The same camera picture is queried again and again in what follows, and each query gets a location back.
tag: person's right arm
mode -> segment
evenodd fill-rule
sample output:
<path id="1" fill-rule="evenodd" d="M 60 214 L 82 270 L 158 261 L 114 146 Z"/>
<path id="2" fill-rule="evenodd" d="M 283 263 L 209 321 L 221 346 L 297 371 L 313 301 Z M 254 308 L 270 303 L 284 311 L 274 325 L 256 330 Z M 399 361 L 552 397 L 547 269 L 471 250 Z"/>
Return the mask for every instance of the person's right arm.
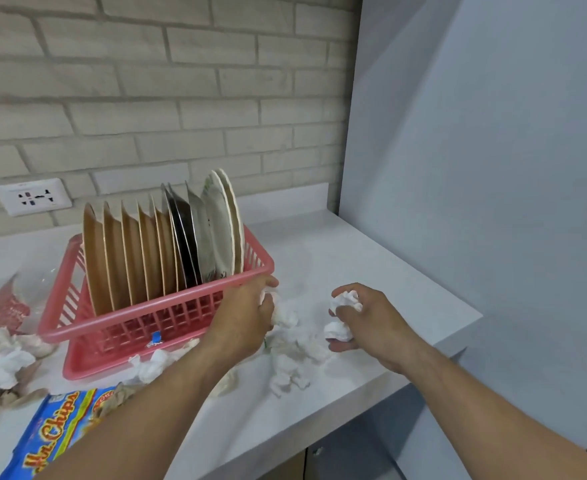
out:
<path id="1" fill-rule="evenodd" d="M 474 480 L 583 480 L 587 452 L 544 427 L 484 386 L 421 339 L 380 291 L 359 283 L 362 312 L 349 306 L 336 314 L 353 332 L 342 352 L 363 348 L 386 368 L 404 374 L 429 409 Z"/>

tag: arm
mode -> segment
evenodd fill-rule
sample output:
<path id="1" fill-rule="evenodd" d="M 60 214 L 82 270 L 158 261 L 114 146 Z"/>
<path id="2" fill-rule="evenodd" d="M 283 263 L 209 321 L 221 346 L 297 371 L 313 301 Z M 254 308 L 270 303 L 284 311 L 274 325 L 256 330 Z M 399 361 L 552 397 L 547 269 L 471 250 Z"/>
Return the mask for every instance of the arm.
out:
<path id="1" fill-rule="evenodd" d="M 161 480 L 200 407 L 230 368 L 255 353 L 271 327 L 277 286 L 258 276 L 224 300 L 201 342 L 45 468 L 38 480 Z"/>
<path id="2" fill-rule="evenodd" d="M 525 415 L 422 340 L 385 295 L 358 283 L 361 313 L 336 313 L 354 341 L 331 350 L 362 347 L 386 368 L 404 374 L 425 398 L 474 480 L 587 479 L 587 452 Z"/>

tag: person's left arm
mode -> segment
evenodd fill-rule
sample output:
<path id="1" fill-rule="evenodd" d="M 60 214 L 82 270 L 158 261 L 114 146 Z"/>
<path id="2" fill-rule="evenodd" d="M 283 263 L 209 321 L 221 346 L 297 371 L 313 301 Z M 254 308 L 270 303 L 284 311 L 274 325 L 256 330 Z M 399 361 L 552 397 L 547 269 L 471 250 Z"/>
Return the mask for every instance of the person's left arm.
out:
<path id="1" fill-rule="evenodd" d="M 255 353 L 271 327 L 277 286 L 258 276 L 225 296 L 200 343 L 43 469 L 37 480 L 161 480 L 204 400 L 230 368 Z"/>

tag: person's left hand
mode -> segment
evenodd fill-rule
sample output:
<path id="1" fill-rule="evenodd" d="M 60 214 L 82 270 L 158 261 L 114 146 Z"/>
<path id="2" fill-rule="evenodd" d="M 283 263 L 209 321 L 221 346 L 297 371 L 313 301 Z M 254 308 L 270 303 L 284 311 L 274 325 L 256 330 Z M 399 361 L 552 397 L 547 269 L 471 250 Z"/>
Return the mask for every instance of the person's left hand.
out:
<path id="1" fill-rule="evenodd" d="M 265 287 L 276 287 L 273 276 L 260 274 L 248 283 L 224 291 L 224 298 L 203 340 L 214 345 L 228 359 L 228 366 L 250 357 L 262 345 L 271 330 L 273 298 L 269 293 L 258 305 Z"/>

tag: wall socket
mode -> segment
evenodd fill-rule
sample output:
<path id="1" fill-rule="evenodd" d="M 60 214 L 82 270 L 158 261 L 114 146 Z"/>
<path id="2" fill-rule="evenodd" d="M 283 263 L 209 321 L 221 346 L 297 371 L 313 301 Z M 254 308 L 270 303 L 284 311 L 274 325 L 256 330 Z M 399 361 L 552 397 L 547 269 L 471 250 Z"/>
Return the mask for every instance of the wall socket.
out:
<path id="1" fill-rule="evenodd" d="M 71 199 L 59 178 L 0 185 L 0 201 L 10 216 L 71 207 Z"/>

